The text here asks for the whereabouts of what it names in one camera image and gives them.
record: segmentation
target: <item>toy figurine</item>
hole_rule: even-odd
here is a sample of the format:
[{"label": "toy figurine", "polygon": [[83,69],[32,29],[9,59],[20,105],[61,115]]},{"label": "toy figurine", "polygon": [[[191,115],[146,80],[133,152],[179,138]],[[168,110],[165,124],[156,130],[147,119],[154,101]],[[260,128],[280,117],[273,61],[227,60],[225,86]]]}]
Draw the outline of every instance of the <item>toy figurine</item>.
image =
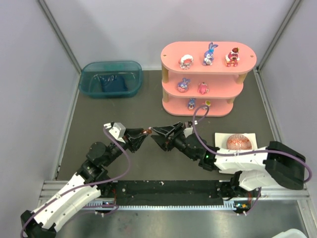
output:
[{"label": "toy figurine", "polygon": [[232,51],[226,55],[225,57],[225,64],[227,67],[230,67],[230,66],[238,66],[238,61],[239,61],[239,48],[236,47],[236,48],[233,48]]},{"label": "toy figurine", "polygon": [[179,66],[184,70],[189,69],[193,62],[194,62],[194,58],[191,55],[184,55],[178,61],[178,63],[180,64]]},{"label": "toy figurine", "polygon": [[177,90],[181,93],[187,92],[189,83],[190,83],[190,79],[183,78],[183,81],[177,84]]},{"label": "toy figurine", "polygon": [[209,92],[208,86],[205,83],[200,83],[198,85],[198,92],[201,94],[205,94]]},{"label": "toy figurine", "polygon": [[203,65],[212,65],[213,62],[213,51],[214,49],[218,47],[217,44],[213,44],[213,42],[211,42],[209,44],[209,50],[207,50],[204,54],[204,61],[203,61]]},{"label": "toy figurine", "polygon": [[207,106],[211,106],[211,102],[210,101],[205,101],[202,105],[207,105]]},{"label": "toy figurine", "polygon": [[188,102],[188,110],[192,111],[195,107],[195,98],[191,98],[189,99],[189,102]]}]

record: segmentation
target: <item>shelf tier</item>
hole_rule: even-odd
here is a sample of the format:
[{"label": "shelf tier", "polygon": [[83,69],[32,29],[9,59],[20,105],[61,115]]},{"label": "shelf tier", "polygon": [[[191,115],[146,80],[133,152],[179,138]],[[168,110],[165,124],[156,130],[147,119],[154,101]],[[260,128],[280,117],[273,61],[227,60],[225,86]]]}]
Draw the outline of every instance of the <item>shelf tier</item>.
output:
[{"label": "shelf tier", "polygon": [[[193,116],[194,110],[190,111],[188,110],[188,101],[189,99],[186,98],[174,98],[174,97],[169,97],[168,102],[163,102],[163,107],[164,109],[174,115],[174,116]],[[200,106],[204,103],[204,99],[197,99],[196,100],[196,107]],[[226,100],[220,100],[220,99],[211,99],[211,106],[210,110],[208,113],[208,117],[223,117],[229,112],[231,112],[233,108],[233,103],[227,103]],[[205,114],[205,110],[200,109],[197,113],[197,116],[201,117]]]},{"label": "shelf tier", "polygon": [[[238,42],[213,42],[219,46],[214,49],[214,61],[211,66],[203,66],[204,53],[210,42],[174,42],[167,45],[160,55],[163,66],[172,72],[185,74],[245,74],[253,69],[257,63],[254,51]],[[225,56],[234,47],[239,50],[239,64],[237,67],[227,67]],[[179,59],[184,55],[191,55],[194,62],[187,70],[179,67]]]},{"label": "shelf tier", "polygon": [[[183,77],[191,80],[185,93],[177,90],[177,84]],[[173,97],[230,99],[238,96],[243,89],[243,83],[236,83],[237,78],[237,75],[185,75],[169,72],[168,83],[162,82],[162,85],[163,89]],[[209,87],[209,92],[203,95],[198,92],[198,85],[201,82],[205,82]]]}]

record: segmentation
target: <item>red bear figurine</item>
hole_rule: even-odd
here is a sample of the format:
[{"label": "red bear figurine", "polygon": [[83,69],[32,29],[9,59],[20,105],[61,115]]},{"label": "red bear figurine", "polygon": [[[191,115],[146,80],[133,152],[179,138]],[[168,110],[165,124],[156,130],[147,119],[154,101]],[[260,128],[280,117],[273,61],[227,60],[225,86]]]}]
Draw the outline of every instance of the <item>red bear figurine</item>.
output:
[{"label": "red bear figurine", "polygon": [[233,48],[232,51],[226,55],[225,57],[225,64],[227,67],[230,67],[230,66],[238,66],[238,61],[240,60],[239,58],[239,48],[236,47],[236,48]]}]

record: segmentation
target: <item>white wall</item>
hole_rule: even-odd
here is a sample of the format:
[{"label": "white wall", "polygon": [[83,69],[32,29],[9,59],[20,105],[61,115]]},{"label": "white wall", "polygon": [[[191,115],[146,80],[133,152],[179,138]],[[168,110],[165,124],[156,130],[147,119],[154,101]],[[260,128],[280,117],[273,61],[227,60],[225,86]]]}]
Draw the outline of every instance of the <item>white wall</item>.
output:
[{"label": "white wall", "polygon": [[292,0],[46,0],[81,67],[135,60],[159,69],[174,41],[237,41],[258,63]]},{"label": "white wall", "polygon": [[315,172],[307,184],[317,208],[317,1],[305,0],[262,70],[284,142]]},{"label": "white wall", "polygon": [[78,75],[35,0],[0,1],[0,237],[52,179]]}]

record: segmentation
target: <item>dark gray surface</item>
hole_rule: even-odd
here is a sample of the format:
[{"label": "dark gray surface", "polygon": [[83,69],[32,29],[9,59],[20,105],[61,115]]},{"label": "dark gray surface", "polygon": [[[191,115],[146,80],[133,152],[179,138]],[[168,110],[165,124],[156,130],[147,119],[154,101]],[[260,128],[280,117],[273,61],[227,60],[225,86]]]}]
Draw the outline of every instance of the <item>dark gray surface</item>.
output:
[{"label": "dark gray surface", "polygon": [[299,229],[297,201],[259,201],[248,216],[232,211],[117,211],[74,217],[56,238],[272,238]]},{"label": "dark gray surface", "polygon": [[[190,117],[176,117],[162,107],[161,71],[145,71],[144,83],[133,98],[91,99],[79,94],[73,121],[58,174],[59,180],[68,180],[85,161],[86,153],[96,141],[109,143],[103,134],[103,124],[111,121],[135,128],[164,126]],[[253,72],[247,75],[242,93],[236,98],[231,113],[221,118],[206,118],[198,126],[200,136],[213,145],[214,133],[256,133],[258,147],[267,146],[273,136]],[[151,138],[141,149],[131,154],[132,168],[126,180],[200,180],[227,179],[230,176],[204,171],[198,161],[192,162],[174,149],[162,151]],[[127,168],[124,156],[109,167],[109,176],[123,173]]]}]

